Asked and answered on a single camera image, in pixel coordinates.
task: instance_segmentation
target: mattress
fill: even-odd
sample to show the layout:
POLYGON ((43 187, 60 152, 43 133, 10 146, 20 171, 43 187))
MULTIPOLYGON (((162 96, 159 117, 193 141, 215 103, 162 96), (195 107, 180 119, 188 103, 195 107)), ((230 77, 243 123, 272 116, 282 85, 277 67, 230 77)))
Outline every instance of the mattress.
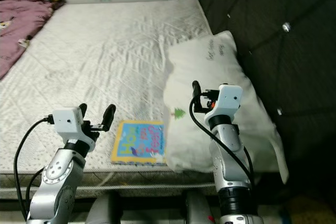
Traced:
MULTIPOLYGON (((93 123, 101 122, 110 103, 117 111, 111 130, 101 134, 86 158, 77 197, 110 189, 142 195, 166 195, 168 187, 169 194, 185 187, 213 190, 212 174, 110 162, 122 120, 164 120, 167 48, 208 34, 196 0, 68 4, 56 11, 0 82, 0 198, 16 198, 13 158, 29 127, 54 108, 83 102, 93 123)), ((60 147, 61 137, 51 125, 39 125, 30 134, 18 161, 23 190, 60 147)))

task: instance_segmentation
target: pink blanket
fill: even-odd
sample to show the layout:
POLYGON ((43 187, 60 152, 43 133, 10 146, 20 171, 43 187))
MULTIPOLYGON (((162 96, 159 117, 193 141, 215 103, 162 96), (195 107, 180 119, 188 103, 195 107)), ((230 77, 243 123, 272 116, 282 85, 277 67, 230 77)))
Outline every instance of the pink blanket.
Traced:
POLYGON ((0 0, 0 79, 65 0, 0 0))

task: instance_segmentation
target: white pillow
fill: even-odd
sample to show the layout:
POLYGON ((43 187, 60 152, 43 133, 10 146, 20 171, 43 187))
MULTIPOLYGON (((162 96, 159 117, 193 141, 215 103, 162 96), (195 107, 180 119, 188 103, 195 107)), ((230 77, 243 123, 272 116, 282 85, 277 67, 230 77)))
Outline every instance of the white pillow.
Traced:
MULTIPOLYGON (((255 171, 280 171, 285 183, 288 169, 281 138, 237 62, 232 34, 225 31, 175 45, 169 49, 169 60, 173 69, 164 90, 164 102, 171 115, 166 122, 168 166, 176 172, 188 169, 212 172, 211 140, 194 124, 188 112, 192 82, 199 81, 202 91, 218 90, 220 84, 229 83, 243 89, 233 123, 239 126, 239 137, 250 152, 255 171)), ((195 116, 204 124, 204 114, 195 116)))

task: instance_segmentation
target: colorful book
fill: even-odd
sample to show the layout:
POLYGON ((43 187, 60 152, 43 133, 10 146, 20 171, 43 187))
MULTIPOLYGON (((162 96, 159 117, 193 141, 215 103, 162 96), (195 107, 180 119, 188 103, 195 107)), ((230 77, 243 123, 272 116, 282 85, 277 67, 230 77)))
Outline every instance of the colorful book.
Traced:
POLYGON ((117 164, 165 165, 163 129, 162 122, 121 122, 111 161, 117 164))

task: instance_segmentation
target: bed frame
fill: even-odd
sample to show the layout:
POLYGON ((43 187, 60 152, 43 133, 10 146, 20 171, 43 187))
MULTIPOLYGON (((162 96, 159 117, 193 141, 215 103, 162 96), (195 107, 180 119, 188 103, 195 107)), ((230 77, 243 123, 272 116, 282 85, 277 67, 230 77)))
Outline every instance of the bed frame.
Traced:
POLYGON ((335 178, 336 0, 199 1, 212 32, 234 36, 282 137, 289 184, 335 178))

